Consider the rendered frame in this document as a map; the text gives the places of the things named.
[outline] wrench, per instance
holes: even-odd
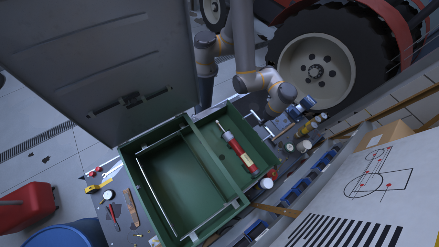
[[[118,165],[118,166],[116,166],[116,167],[114,167],[113,169],[111,169],[110,171],[108,171],[108,172],[106,172],[106,173],[102,173],[102,177],[103,177],[103,178],[106,178],[108,174],[114,172],[117,168],[119,168],[119,167],[121,167],[121,166],[123,166],[123,163],[120,164],[120,165]]]

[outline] red hydraulic cylinder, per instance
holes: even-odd
[[[255,165],[255,163],[250,159],[248,154],[244,151],[244,149],[239,145],[238,141],[235,139],[235,137],[232,135],[230,131],[225,131],[218,120],[215,121],[222,131],[224,131],[223,138],[224,140],[230,145],[230,147],[235,151],[236,155],[241,159],[242,163],[245,164],[245,167],[248,169],[250,174],[254,177],[256,177],[261,171],[259,168]]]

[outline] floor drain grate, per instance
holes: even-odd
[[[269,43],[270,43],[269,40],[261,42],[261,43],[257,43],[257,44],[255,44],[255,50],[259,50],[261,48],[264,48],[264,47],[268,46]],[[219,64],[219,63],[225,62],[225,61],[233,59],[233,58],[235,58],[235,55],[227,55],[227,56],[222,56],[222,57],[216,57],[215,58],[215,63]]]
[[[70,120],[63,122],[62,124],[59,124],[23,143],[18,144],[17,146],[10,148],[3,153],[0,153],[0,163],[3,163],[7,161],[10,158],[13,158],[21,153],[23,153],[26,150],[29,150],[32,147],[35,147],[36,145],[49,140],[50,138],[57,136],[66,130],[69,130],[73,127],[75,127],[76,124]]]

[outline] white mug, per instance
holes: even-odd
[[[299,151],[301,154],[310,150],[312,147],[313,147],[312,143],[308,140],[303,140],[296,145],[297,151]]]

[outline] blue barrel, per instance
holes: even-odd
[[[48,226],[33,234],[21,247],[108,247],[97,218],[83,218]]]

